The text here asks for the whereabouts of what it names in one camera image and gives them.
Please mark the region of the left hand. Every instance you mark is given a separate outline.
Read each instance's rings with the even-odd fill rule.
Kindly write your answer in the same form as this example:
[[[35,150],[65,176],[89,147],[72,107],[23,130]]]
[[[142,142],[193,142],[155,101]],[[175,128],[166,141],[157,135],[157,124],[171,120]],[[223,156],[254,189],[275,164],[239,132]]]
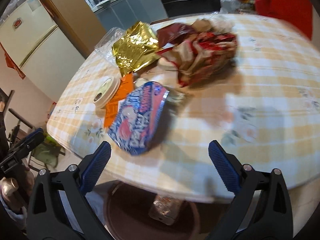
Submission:
[[[22,189],[28,197],[31,196],[35,177],[29,167],[22,165],[22,182],[19,184],[14,178],[4,178],[1,182],[1,194],[4,202],[15,214],[22,214],[22,207],[25,206],[18,189]]]

